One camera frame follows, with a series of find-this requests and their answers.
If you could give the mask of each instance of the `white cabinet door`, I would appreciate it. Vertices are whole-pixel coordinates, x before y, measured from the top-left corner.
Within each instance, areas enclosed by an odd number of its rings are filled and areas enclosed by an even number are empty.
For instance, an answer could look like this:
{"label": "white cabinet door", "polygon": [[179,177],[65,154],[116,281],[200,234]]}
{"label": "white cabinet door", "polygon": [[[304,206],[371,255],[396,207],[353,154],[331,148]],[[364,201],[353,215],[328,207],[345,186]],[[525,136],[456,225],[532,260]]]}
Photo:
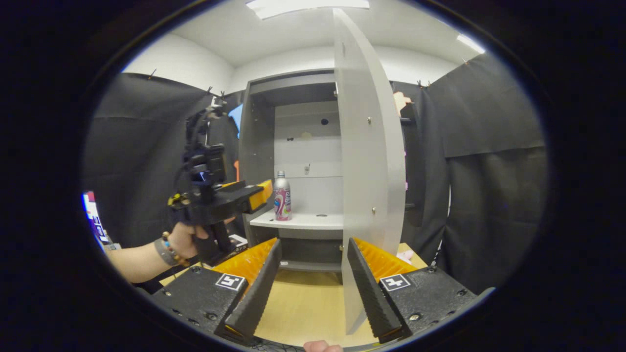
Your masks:
{"label": "white cabinet door", "polygon": [[366,316],[348,263],[358,237],[395,254],[404,220],[404,143],[393,92],[374,48],[340,9],[335,19],[335,77],[344,176],[344,252],[341,272],[346,333]]}

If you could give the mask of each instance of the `wooden table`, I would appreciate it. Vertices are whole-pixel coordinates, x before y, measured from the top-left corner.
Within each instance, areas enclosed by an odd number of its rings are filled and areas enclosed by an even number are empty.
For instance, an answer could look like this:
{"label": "wooden table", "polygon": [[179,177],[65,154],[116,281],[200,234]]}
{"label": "wooden table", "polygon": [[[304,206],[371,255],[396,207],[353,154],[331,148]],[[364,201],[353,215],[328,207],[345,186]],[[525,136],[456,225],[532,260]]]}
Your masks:
{"label": "wooden table", "polygon": [[[410,248],[405,243],[398,247],[398,252],[408,250]],[[411,263],[416,269],[427,266],[417,254],[413,254]],[[160,282],[166,285],[172,280],[174,276]],[[343,347],[378,341],[368,320],[354,334],[346,335],[344,288],[335,274],[284,269],[279,269],[276,275],[254,335],[293,346],[319,339]]]}

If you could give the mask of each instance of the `beaded bracelet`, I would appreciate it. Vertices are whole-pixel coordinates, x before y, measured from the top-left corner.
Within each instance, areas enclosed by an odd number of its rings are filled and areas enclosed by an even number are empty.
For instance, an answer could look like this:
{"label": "beaded bracelet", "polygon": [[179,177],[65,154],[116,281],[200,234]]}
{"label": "beaded bracelet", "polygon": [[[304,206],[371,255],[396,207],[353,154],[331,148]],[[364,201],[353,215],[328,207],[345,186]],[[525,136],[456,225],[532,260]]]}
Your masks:
{"label": "beaded bracelet", "polygon": [[183,257],[181,257],[180,255],[178,255],[178,253],[176,253],[176,251],[174,251],[174,248],[172,248],[172,245],[170,244],[170,241],[168,240],[168,236],[170,235],[169,232],[164,232],[163,233],[163,242],[165,242],[165,248],[167,248],[168,251],[170,251],[170,254],[172,255],[172,257],[174,258],[175,261],[178,262],[179,265],[182,266],[189,266],[189,261]]}

